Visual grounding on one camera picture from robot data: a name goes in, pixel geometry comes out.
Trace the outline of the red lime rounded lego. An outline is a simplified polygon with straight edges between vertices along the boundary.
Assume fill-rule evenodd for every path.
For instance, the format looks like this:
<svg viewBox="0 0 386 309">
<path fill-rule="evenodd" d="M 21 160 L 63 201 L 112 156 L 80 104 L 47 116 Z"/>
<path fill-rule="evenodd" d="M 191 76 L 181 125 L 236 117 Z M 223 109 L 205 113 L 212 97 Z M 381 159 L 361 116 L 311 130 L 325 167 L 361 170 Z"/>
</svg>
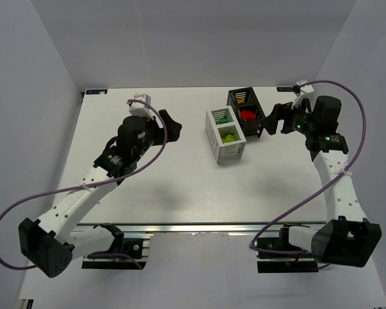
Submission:
<svg viewBox="0 0 386 309">
<path fill-rule="evenodd" d="M 255 120 L 256 114 L 253 111 L 248 111 L 248 110 L 242 110 L 240 112 L 241 120 L 244 122 L 250 121 L 250 120 Z"/>
</svg>

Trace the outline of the lime green lego plate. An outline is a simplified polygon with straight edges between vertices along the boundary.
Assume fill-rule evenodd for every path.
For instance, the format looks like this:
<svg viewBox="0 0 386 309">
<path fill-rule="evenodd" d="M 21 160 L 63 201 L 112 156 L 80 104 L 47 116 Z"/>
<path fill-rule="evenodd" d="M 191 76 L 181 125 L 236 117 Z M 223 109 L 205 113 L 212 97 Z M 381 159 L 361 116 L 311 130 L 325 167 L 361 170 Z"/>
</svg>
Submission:
<svg viewBox="0 0 386 309">
<path fill-rule="evenodd" d="M 232 135 L 232 134 L 226 135 L 224 138 L 222 138 L 222 141 L 224 144 L 235 142 L 236 140 L 237 139 L 235 135 Z"/>
</svg>

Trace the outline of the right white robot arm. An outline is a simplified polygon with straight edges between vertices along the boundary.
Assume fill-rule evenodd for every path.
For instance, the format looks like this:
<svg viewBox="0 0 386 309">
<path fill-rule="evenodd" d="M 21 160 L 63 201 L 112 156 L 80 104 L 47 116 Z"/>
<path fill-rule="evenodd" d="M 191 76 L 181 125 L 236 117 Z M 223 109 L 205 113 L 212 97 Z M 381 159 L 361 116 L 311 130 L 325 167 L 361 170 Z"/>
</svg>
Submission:
<svg viewBox="0 0 386 309">
<path fill-rule="evenodd" d="M 276 104 L 262 125 L 274 135 L 282 121 L 282 134 L 296 131 L 305 136 L 306 149 L 325 188 L 327 223 L 321 229 L 284 225 L 276 249 L 289 255 L 308 252 L 317 263 L 364 267 L 381 239 L 381 228 L 368 220 L 347 169 L 352 162 L 349 148 L 337 131 L 342 103 L 319 96 L 310 109 L 308 102 L 304 99 L 298 107 Z"/>
</svg>

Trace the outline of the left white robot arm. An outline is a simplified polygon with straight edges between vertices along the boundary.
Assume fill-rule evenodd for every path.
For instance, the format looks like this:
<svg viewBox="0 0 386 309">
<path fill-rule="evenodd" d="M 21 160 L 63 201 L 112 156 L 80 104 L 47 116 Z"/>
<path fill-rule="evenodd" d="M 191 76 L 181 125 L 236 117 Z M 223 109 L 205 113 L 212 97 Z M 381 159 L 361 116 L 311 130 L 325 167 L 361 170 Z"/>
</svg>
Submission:
<svg viewBox="0 0 386 309">
<path fill-rule="evenodd" d="M 123 182 L 123 176 L 136 170 L 150 147 L 179 139 L 182 125 L 164 109 L 158 114 L 126 117 L 117 135 L 94 161 L 81 188 L 71 190 L 35 221 L 26 218 L 19 225 L 22 254 L 48 277 L 58 276 L 77 258 L 113 258 L 124 254 L 124 233 L 112 224 L 97 224 L 80 236 L 72 232 L 104 196 Z"/>
</svg>

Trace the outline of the right blue label sticker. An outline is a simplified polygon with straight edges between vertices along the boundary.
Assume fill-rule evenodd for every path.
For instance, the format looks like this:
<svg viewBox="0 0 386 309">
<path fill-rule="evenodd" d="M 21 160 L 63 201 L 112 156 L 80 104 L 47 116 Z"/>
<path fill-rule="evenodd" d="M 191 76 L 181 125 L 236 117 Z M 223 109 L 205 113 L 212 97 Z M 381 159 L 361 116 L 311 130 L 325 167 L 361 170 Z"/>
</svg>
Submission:
<svg viewBox="0 0 386 309">
<path fill-rule="evenodd" d="M 276 90 L 278 92 L 293 92 L 293 88 L 292 87 L 287 87 L 287 86 L 276 87 Z"/>
</svg>

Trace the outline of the blue label sticker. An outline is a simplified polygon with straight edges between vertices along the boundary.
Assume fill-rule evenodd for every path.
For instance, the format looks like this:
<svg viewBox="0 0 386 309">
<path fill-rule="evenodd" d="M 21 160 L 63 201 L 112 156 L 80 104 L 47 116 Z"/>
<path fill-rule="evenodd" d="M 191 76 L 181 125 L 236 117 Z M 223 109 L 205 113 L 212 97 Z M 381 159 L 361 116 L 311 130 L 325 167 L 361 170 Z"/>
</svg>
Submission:
<svg viewBox="0 0 386 309">
<path fill-rule="evenodd" d="M 278 92 L 293 92 L 293 88 L 292 87 L 287 87 L 287 86 L 276 87 L 276 90 Z"/>
<path fill-rule="evenodd" d="M 85 95 L 105 95 L 107 89 L 87 89 Z"/>
</svg>

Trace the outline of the black slotted container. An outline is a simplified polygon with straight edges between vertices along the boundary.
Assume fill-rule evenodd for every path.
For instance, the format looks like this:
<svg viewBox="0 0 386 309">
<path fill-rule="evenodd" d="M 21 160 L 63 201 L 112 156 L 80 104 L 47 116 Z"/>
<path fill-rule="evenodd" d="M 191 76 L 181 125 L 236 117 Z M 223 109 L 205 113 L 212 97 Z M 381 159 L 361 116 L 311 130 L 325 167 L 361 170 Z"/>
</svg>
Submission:
<svg viewBox="0 0 386 309">
<path fill-rule="evenodd" d="M 261 137 L 265 114 L 252 87 L 230 90 L 226 105 L 232 107 L 244 136 Z"/>
</svg>

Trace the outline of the white slotted container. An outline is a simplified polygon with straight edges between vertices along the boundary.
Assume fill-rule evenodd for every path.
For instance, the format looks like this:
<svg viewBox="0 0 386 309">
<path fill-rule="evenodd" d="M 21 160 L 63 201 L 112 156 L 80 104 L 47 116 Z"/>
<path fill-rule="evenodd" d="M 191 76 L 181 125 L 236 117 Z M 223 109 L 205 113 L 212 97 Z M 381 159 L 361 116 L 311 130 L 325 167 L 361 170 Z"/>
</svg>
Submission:
<svg viewBox="0 0 386 309">
<path fill-rule="evenodd" d="M 208 110 L 205 132 L 217 164 L 241 159 L 246 138 L 231 106 Z"/>
</svg>

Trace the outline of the left blue label sticker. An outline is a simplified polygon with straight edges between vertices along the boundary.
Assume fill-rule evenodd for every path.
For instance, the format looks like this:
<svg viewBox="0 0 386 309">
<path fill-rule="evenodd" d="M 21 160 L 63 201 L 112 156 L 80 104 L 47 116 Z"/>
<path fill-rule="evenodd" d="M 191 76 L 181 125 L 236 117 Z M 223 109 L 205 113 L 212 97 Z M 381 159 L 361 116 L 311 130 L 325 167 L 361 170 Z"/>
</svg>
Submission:
<svg viewBox="0 0 386 309">
<path fill-rule="evenodd" d="M 107 89 L 87 89 L 85 95 L 105 95 Z"/>
</svg>

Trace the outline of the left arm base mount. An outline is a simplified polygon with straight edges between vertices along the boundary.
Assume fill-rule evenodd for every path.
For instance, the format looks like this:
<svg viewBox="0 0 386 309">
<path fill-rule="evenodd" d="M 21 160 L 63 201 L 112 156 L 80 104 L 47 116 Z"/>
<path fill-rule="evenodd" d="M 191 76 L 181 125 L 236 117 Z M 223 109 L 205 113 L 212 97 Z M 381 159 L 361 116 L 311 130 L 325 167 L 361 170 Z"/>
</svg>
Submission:
<svg viewBox="0 0 386 309">
<path fill-rule="evenodd" d="M 149 255 L 148 239 L 126 236 L 118 227 L 103 223 L 95 225 L 108 231 L 113 244 L 106 251 L 99 251 L 82 260 L 82 269 L 93 270 L 143 270 Z"/>
</svg>

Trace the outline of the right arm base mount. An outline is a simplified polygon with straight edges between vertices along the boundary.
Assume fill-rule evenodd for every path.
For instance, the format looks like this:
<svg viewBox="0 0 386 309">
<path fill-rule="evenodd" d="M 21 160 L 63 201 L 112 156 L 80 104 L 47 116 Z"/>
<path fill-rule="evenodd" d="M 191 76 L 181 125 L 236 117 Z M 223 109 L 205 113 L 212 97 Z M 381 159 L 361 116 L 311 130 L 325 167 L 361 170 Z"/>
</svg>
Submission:
<svg viewBox="0 0 386 309">
<path fill-rule="evenodd" d="M 259 274 L 296 274 L 319 271 L 318 264 L 310 253 L 300 253 L 301 248 L 289 243 L 290 227 L 291 225 L 285 224 L 280 228 L 278 236 L 259 236 L 255 241 L 255 247 L 259 249 L 257 252 L 257 272 Z"/>
</svg>

